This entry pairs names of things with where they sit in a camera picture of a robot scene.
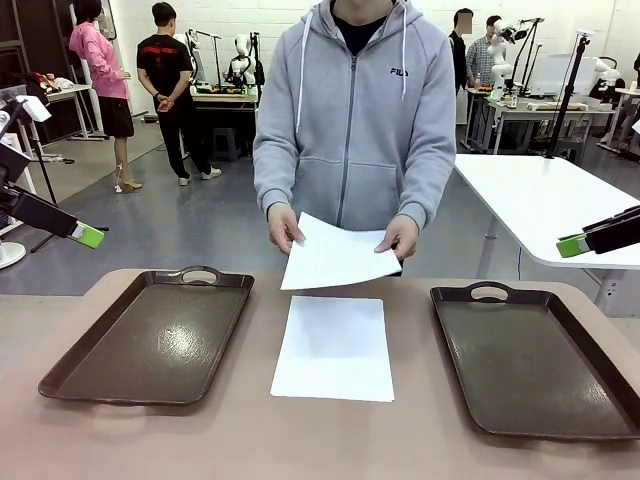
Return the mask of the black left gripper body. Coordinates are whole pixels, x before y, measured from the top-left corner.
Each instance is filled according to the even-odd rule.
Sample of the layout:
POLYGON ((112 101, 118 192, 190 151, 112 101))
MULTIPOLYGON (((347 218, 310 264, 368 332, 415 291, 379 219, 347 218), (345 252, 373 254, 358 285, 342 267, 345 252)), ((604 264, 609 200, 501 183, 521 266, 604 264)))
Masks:
POLYGON ((29 192, 16 184, 29 163, 28 158, 13 147, 1 144, 1 211, 17 220, 27 218, 29 192))

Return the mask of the person's left hand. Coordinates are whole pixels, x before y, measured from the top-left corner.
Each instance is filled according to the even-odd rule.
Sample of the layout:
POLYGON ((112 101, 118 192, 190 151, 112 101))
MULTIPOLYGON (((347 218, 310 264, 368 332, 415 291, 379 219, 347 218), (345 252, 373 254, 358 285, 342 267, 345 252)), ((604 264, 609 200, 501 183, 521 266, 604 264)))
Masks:
POLYGON ((413 219, 406 215, 398 215, 387 226, 384 238, 375 248, 375 252, 392 251, 398 261, 403 262, 415 254, 419 233, 420 230, 413 219))

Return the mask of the person's right hand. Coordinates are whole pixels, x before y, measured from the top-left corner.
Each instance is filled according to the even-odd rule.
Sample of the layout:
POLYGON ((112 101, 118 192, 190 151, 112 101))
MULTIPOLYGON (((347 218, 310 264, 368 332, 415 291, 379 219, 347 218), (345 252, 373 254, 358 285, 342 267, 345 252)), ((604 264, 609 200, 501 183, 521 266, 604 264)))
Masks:
POLYGON ((284 255, 290 254, 294 243, 302 243, 305 240, 290 205, 282 202, 272 204, 267 212, 267 221, 270 241, 284 255))

